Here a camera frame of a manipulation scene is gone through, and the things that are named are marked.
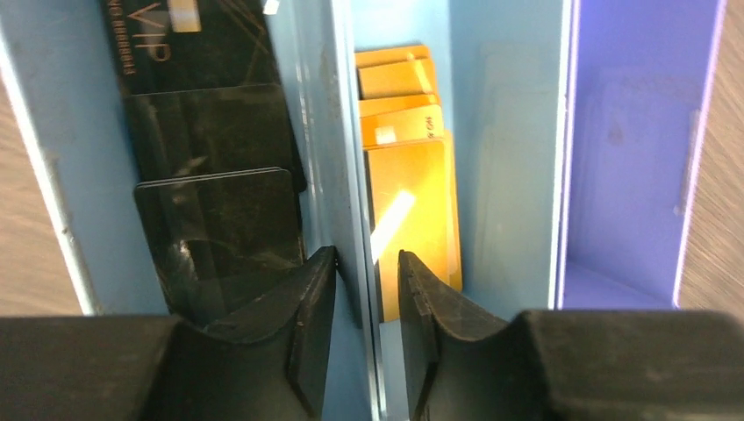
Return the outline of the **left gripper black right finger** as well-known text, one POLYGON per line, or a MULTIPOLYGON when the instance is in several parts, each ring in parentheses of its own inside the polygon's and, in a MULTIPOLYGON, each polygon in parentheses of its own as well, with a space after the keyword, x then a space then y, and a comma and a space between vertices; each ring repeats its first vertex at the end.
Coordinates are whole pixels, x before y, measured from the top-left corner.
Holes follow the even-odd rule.
POLYGON ((740 420, 743 327, 709 310, 498 318, 398 255, 413 420, 740 420))

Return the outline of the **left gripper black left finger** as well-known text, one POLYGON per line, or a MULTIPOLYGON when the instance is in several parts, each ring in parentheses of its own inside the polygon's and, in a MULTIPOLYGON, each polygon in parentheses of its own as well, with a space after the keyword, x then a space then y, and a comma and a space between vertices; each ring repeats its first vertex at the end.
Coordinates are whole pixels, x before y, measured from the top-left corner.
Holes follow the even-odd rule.
POLYGON ((317 420, 336 294, 319 248, 199 328, 176 316, 3 318, 4 420, 317 420))

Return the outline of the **gold cards stack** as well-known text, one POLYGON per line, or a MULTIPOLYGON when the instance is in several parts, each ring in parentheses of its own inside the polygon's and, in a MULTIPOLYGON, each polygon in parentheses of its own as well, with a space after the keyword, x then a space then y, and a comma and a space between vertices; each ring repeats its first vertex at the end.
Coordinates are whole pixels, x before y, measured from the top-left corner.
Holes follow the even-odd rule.
POLYGON ((400 250, 462 289, 454 141, 428 46, 361 51, 354 58, 371 254, 381 320, 391 322, 400 317, 400 250))

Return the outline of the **blue three-compartment organizer tray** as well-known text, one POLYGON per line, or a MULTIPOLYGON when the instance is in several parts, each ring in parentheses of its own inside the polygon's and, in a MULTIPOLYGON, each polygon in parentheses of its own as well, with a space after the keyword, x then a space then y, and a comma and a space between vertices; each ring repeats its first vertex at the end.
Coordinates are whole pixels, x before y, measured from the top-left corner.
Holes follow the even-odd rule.
MULTIPOLYGON (((147 244, 103 2, 2 2, 2 79, 79 317, 203 328, 218 319, 168 308, 147 244)), ((306 180, 304 262, 274 287, 319 248, 336 251, 317 420, 413 420, 401 320, 379 308, 357 52, 430 49, 454 141, 457 291, 506 321, 681 310, 724 2, 261 2, 306 180)))

